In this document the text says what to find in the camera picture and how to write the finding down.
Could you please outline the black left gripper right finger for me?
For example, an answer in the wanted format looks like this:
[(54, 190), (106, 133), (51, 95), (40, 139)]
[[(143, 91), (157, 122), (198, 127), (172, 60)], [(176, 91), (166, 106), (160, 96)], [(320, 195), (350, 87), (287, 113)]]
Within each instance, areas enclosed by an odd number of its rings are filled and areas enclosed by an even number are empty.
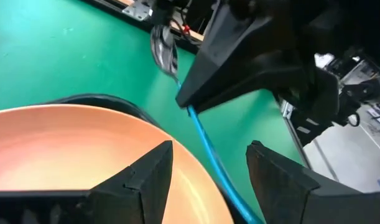
[(267, 224), (380, 224), (380, 192), (362, 193), (253, 141), (249, 177)]

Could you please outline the silver metal bracket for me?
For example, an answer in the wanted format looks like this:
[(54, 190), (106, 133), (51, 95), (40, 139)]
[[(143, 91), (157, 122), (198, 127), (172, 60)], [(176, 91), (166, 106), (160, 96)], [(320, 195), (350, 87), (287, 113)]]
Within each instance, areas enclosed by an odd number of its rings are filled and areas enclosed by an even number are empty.
[(126, 7), (122, 13), (137, 20), (148, 20), (152, 15), (153, 0), (123, 0)]

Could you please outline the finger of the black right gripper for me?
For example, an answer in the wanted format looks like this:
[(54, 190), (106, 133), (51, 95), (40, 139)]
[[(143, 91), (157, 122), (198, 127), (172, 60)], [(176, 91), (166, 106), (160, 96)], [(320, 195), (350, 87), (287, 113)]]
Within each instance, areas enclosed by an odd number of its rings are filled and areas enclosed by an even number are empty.
[(202, 112), (259, 89), (302, 92), (289, 1), (219, 1), (176, 102)]

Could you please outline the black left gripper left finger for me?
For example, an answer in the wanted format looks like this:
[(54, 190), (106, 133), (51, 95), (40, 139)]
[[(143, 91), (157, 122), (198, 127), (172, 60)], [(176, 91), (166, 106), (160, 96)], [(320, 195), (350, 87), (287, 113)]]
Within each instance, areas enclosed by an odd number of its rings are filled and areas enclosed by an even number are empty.
[(90, 190), (0, 192), (0, 224), (161, 224), (173, 155), (164, 141)]

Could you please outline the green table mat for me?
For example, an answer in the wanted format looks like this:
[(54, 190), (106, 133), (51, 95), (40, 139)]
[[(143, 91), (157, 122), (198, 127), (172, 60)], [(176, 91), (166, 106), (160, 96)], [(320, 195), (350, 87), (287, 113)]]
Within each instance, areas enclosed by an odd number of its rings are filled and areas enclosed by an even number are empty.
[[(0, 110), (84, 93), (136, 104), (211, 169), (176, 103), (176, 84), (154, 63), (147, 32), (80, 0), (0, 0)], [(260, 141), (302, 160), (272, 93), (243, 95), (199, 118), (236, 190), (260, 215), (247, 146)]]

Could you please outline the orange round plate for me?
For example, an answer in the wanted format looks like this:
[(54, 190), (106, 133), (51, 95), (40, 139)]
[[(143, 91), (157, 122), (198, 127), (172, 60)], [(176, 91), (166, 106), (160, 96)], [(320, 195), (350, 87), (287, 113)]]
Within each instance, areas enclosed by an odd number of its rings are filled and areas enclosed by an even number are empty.
[[(0, 191), (86, 190), (170, 135), (134, 116), (85, 105), (0, 111)], [(233, 224), (201, 163), (173, 140), (173, 170), (163, 224)]]

